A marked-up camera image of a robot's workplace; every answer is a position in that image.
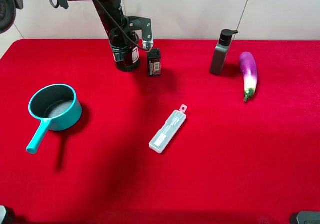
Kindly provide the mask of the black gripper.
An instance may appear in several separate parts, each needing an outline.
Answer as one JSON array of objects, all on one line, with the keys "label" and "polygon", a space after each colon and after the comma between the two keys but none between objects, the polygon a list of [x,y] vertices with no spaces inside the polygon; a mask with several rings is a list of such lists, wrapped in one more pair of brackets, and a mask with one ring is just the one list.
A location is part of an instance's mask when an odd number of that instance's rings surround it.
[{"label": "black gripper", "polygon": [[[116,27],[113,21],[109,21],[108,25],[108,37],[110,43],[112,44],[111,49],[113,52],[116,67],[124,68],[126,66],[125,60],[128,52],[127,46],[131,47],[133,44],[124,36],[120,29]],[[135,41],[134,31],[129,29],[129,18],[126,15],[123,17],[123,20],[120,22],[119,26],[132,41]]]}]

